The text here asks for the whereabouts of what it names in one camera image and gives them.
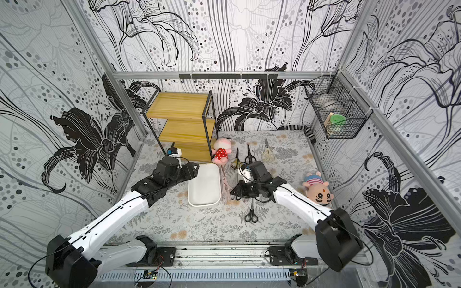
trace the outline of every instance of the plush toy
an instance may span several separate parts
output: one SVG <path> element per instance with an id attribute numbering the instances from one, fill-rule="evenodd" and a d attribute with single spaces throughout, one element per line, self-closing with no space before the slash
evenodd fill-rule
<path id="1" fill-rule="evenodd" d="M 328 189 L 327 181 L 323 182 L 321 173 L 317 171 L 314 175 L 312 173 L 307 173 L 306 178 L 304 179 L 303 186 L 307 187 L 306 196 L 323 206 L 328 205 L 334 196 L 330 193 Z"/>
<path id="2" fill-rule="evenodd" d="M 214 155 L 212 160 L 216 165 L 224 165 L 229 161 L 227 154 L 232 152 L 232 143 L 229 139 L 219 138 L 213 145 L 214 149 L 211 149 L 211 152 Z"/>

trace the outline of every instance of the fern pattern tablecloth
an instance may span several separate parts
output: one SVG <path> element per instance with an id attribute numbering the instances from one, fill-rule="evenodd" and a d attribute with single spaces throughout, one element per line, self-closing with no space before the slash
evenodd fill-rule
<path id="1" fill-rule="evenodd" d="M 224 166 L 230 188 L 237 184 L 237 172 L 230 163 L 247 156 L 247 143 L 256 159 L 264 163 L 272 176 L 280 176 L 297 189 L 307 172 L 317 171 L 308 140 L 302 131 L 235 131 L 220 132 L 230 138 L 232 153 Z M 162 152 L 153 137 L 146 139 L 128 187 L 152 173 Z M 243 219 L 249 212 L 251 200 L 228 200 L 223 195 L 214 208 L 197 209 L 189 205 L 188 185 L 181 183 L 167 191 L 166 196 L 146 211 L 130 220 L 109 242 L 125 242 L 138 235 L 147 235 L 155 242 L 166 241 L 232 241 L 288 239 L 296 233 L 309 234 L 307 224 L 284 206 L 273 202 L 254 202 L 257 223 Z"/>

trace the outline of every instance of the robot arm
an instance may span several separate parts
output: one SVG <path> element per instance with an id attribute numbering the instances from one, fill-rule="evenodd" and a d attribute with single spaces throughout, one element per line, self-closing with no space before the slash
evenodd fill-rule
<path id="1" fill-rule="evenodd" d="M 334 271 L 339 272 L 363 248 L 363 242 L 357 238 L 357 231 L 343 209 L 331 210 L 313 202 L 284 179 L 273 178 L 261 161 L 244 165 L 239 171 L 245 180 L 239 181 L 230 193 L 237 199 L 256 198 L 261 194 L 289 208 L 315 230 L 318 255 Z M 299 258 L 306 257 L 302 241 L 294 239 L 291 250 Z"/>
<path id="2" fill-rule="evenodd" d="M 180 182 L 197 176 L 199 165 L 181 165 L 175 156 L 164 157 L 152 175 L 136 183 L 118 203 L 69 237 L 54 237 L 47 246 L 45 272 L 61 288 L 88 287 L 97 275 L 122 265 L 138 262 L 154 263 L 156 245 L 146 236 L 134 241 L 101 249 L 109 238 L 140 212 L 148 209 L 166 191 Z"/>

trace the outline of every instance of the wooden shelf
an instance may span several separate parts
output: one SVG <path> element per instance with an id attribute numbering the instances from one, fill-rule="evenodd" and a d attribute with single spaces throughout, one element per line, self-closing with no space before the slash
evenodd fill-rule
<path id="1" fill-rule="evenodd" d="M 215 141 L 216 138 L 211 140 L 211 147 L 213 147 Z M 202 143 L 175 143 L 174 146 L 176 148 L 180 148 L 182 153 L 181 157 L 184 157 L 189 161 L 211 163 L 210 150 L 208 150 L 207 143 L 204 145 Z"/>
<path id="2" fill-rule="evenodd" d="M 214 119 L 207 119 L 208 135 L 213 134 Z M 162 142 L 200 143 L 208 146 L 203 121 L 168 119 L 159 137 Z"/>
<path id="3" fill-rule="evenodd" d="M 207 94 L 160 92 L 146 112 L 146 116 L 174 120 L 202 120 L 207 97 Z"/>

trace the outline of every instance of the wire basket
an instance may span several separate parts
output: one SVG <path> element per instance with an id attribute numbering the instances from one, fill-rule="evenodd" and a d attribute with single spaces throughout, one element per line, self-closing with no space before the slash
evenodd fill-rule
<path id="1" fill-rule="evenodd" d="M 365 124 L 365 113 L 337 78 L 330 82 L 329 87 L 304 88 L 328 139 L 357 136 Z"/>

